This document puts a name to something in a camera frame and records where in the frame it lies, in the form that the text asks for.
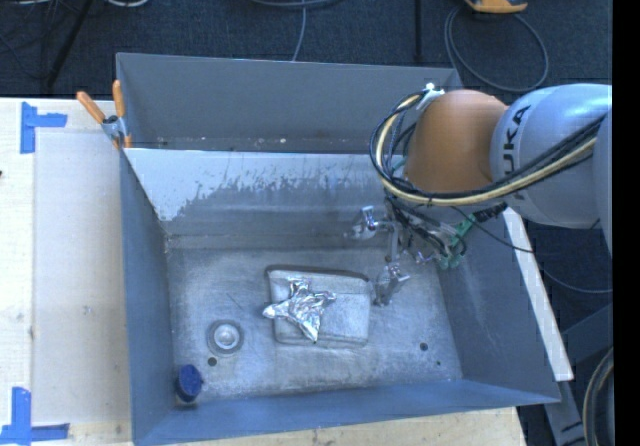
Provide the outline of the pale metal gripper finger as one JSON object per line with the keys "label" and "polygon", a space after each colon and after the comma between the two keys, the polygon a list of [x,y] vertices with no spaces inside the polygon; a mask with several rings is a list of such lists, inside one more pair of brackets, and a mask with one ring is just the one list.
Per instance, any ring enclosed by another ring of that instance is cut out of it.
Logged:
{"label": "pale metal gripper finger", "polygon": [[374,281],[374,303],[386,306],[394,295],[411,279],[399,262],[391,262],[384,266]]}
{"label": "pale metal gripper finger", "polygon": [[374,206],[364,206],[344,233],[344,237],[351,240],[369,240],[381,232],[391,234],[394,231],[393,221],[386,217],[377,218]]}

